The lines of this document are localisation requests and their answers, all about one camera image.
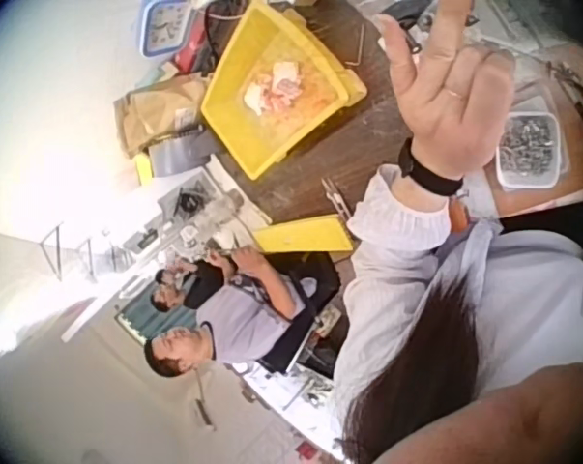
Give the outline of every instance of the wooden table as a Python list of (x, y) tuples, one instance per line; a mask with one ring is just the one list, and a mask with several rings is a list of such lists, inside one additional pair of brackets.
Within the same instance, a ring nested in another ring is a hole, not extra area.
[[(297, 10), (308, 20), (308, 28), (341, 62), (356, 59), (361, 26), (365, 23), (363, 59), (354, 71), (368, 88), (368, 95), (328, 119), (256, 181), (251, 181), (232, 157), (221, 157), (223, 166), (244, 192), (274, 222), (332, 213), (334, 207), (321, 186), (321, 178), (325, 176), (334, 180), (354, 208), (376, 168), (384, 162), (396, 162), (400, 146), (409, 136), (398, 112), (388, 61), (377, 44), (379, 34), (374, 26), (339, 0), (320, 0), (315, 7)], [(497, 184), (494, 168), (489, 166), (487, 177), (500, 216), (510, 216), (583, 189), (583, 124), (561, 90), (552, 87), (554, 90), (559, 117), (566, 126), (571, 171), (552, 190), (506, 193)]]

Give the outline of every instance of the white sleeve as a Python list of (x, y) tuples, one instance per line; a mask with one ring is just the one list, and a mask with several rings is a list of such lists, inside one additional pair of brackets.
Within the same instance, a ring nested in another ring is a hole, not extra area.
[(390, 192), (396, 166), (382, 166), (349, 220), (362, 240), (352, 257), (356, 278), (345, 290), (349, 334), (335, 367), (335, 409), (340, 421), (349, 403), (398, 352), (420, 301), (437, 271), (431, 250), (450, 235), (448, 206), (420, 213)]

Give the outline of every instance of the white shirt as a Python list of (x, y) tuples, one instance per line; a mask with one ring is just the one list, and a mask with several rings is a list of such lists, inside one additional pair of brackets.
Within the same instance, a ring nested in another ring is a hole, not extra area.
[(382, 166), (348, 223), (362, 243), (352, 257), (356, 278), (344, 295), (350, 328), (334, 375), (339, 423), (400, 351), (438, 282), (448, 286), (467, 276), (481, 393), (549, 365), (583, 362), (581, 248), (551, 232), (500, 236), (501, 225), (488, 221), (457, 240), (450, 236), (447, 206), (419, 213), (392, 196), (397, 175), (398, 167)]

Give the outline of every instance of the hand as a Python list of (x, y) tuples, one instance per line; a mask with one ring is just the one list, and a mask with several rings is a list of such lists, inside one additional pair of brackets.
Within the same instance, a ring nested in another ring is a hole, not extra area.
[(217, 268), (223, 268), (229, 263), (229, 260), (225, 257), (221, 256), (220, 253), (215, 251), (214, 249), (210, 249), (205, 261), (210, 263), (212, 266), (216, 266)]
[(233, 251), (231, 256), (240, 271), (245, 274), (258, 276), (263, 269), (267, 269), (270, 263), (252, 246), (242, 246)]
[(195, 273), (198, 270), (198, 267), (188, 261), (186, 258), (176, 258), (175, 265), (168, 268), (169, 271), (174, 273)]
[(205, 261), (210, 263), (212, 266), (216, 266), (217, 268), (222, 269), (222, 276), (225, 282), (228, 282), (233, 277), (233, 275), (235, 275), (235, 270), (233, 269), (233, 266), (231, 265), (231, 262), (228, 260), (228, 258), (221, 256), (220, 253), (214, 249), (210, 250), (207, 258), (205, 258)]
[(379, 15), (412, 153), (442, 177), (460, 179), (495, 155), (514, 94), (514, 60), (483, 46), (460, 49), (472, 0), (441, 0), (416, 68), (405, 34)]

